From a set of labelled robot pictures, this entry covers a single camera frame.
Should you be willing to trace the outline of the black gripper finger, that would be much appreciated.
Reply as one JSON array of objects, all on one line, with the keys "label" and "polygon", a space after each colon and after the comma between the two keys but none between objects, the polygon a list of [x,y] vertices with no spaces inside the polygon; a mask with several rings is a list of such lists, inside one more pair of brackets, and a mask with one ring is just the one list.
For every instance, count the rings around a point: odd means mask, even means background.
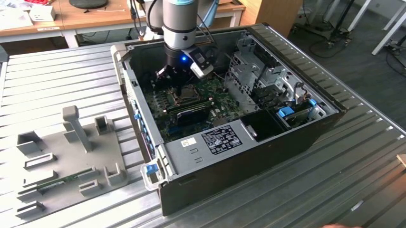
[{"label": "black gripper finger", "polygon": [[182,88],[184,84],[188,82],[190,77],[191,76],[188,71],[182,71],[178,73],[178,96],[182,96]]},{"label": "black gripper finger", "polygon": [[156,91],[172,88],[175,95],[182,95],[182,74],[178,73],[176,68],[171,66],[164,66],[159,71],[155,72],[156,80],[155,87]]}]

